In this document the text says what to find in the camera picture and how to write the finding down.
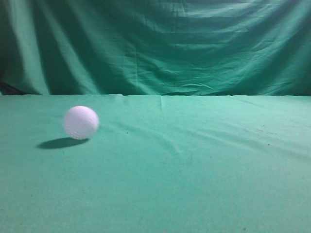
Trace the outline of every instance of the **green backdrop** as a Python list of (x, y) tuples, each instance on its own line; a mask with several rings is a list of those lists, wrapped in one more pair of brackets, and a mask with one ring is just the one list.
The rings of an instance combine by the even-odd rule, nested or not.
[(2, 89), (310, 95), (310, 16), (310, 0), (2, 0)]

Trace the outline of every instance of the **golf ball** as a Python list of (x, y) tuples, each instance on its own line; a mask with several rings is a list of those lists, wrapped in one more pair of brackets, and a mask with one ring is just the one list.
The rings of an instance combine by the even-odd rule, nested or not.
[(75, 106), (65, 114), (63, 126), (71, 138), (88, 139), (97, 131), (99, 118), (94, 110), (85, 106)]

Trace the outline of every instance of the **golf ball dimple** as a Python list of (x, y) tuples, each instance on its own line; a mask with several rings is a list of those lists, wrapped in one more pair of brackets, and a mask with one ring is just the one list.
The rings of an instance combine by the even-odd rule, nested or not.
[(94, 110), (85, 106), (75, 106), (65, 114), (63, 126), (71, 138), (88, 139), (97, 131), (99, 118)]

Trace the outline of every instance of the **green cloth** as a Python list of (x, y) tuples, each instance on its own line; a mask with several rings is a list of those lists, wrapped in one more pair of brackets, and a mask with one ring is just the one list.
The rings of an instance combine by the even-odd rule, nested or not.
[[(87, 142), (62, 129), (75, 105), (101, 120)], [(26, 95), (0, 106), (1, 233), (311, 229), (311, 97)]]
[(29, 94), (310, 95), (310, 15), (310, 0), (2, 0), (3, 82)]

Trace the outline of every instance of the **green tablecloth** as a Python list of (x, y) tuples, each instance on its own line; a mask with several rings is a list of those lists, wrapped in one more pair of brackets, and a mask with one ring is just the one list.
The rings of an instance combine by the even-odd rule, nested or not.
[[(101, 119), (86, 142), (66, 110)], [(1, 96), (1, 233), (306, 233), (311, 98)]]

